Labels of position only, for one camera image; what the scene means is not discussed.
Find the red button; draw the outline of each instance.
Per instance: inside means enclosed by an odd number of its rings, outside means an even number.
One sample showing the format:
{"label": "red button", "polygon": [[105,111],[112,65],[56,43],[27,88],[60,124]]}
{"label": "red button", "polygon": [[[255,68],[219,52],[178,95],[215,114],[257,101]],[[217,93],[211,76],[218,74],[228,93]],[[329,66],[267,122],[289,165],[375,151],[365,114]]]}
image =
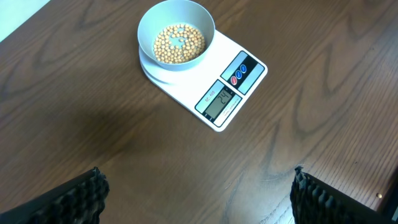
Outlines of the red button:
{"label": "red button", "polygon": [[238,83],[238,79],[235,76],[232,76],[231,83],[232,85],[236,85]]}

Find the bowl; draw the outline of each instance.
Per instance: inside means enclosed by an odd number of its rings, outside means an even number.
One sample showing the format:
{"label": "bowl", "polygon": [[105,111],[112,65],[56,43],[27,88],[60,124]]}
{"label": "bowl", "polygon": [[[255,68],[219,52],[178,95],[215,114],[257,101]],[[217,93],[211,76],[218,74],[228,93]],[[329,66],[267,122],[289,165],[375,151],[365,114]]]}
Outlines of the bowl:
{"label": "bowl", "polygon": [[[154,43],[164,28],[177,24],[188,24],[197,28],[205,37],[205,50],[197,58],[184,63],[163,63],[156,59]],[[215,35],[216,26],[210,13],[198,3],[189,0],[168,0],[150,8],[142,17],[137,31],[138,43],[144,53],[161,67],[171,71],[182,71],[198,65],[205,57]]]}

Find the wood grain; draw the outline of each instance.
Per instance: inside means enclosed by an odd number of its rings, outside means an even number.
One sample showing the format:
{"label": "wood grain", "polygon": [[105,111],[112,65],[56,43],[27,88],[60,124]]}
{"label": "wood grain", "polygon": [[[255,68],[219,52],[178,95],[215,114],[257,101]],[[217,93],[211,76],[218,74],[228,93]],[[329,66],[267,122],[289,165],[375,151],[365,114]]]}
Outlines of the wood grain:
{"label": "wood grain", "polygon": [[145,78],[157,1],[52,0],[0,43],[0,212],[98,166],[102,223],[293,223],[300,164],[372,209],[398,165],[398,2],[201,0],[269,67],[222,133]]}

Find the scale display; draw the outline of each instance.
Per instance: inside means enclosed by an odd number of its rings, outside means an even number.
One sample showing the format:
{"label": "scale display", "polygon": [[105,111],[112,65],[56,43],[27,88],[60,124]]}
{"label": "scale display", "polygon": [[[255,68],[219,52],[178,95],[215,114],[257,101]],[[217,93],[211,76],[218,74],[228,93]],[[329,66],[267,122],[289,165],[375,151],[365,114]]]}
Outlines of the scale display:
{"label": "scale display", "polygon": [[242,98],[217,80],[195,106],[207,120],[221,127]]}
{"label": "scale display", "polygon": [[227,104],[231,99],[231,94],[229,94],[226,90],[222,90],[206,109],[205,113],[211,116],[213,119],[216,119],[217,115],[224,108],[225,104]]}

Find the digital kitchen scale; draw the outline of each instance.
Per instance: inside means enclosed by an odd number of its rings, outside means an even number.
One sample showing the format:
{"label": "digital kitchen scale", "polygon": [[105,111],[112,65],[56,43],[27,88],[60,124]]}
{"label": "digital kitchen scale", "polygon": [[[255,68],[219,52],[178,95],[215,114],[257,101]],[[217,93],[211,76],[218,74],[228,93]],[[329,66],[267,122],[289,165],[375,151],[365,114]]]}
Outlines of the digital kitchen scale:
{"label": "digital kitchen scale", "polygon": [[223,131],[267,75],[267,66],[216,30],[204,59],[173,72],[160,67],[140,48],[149,80],[215,131]]}

